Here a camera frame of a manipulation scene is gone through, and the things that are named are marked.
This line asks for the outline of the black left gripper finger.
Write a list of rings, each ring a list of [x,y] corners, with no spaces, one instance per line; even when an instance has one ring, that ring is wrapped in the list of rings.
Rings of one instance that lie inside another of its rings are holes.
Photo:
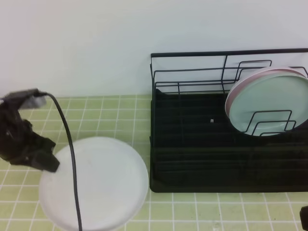
[[[56,172],[60,162],[51,152],[35,152],[31,160],[31,167],[48,172]]]

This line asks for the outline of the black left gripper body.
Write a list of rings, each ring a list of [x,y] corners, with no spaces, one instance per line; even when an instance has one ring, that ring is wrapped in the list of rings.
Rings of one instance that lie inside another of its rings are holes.
[[[11,165],[31,166],[35,152],[53,153],[55,142],[38,135],[18,110],[0,104],[0,157]]]

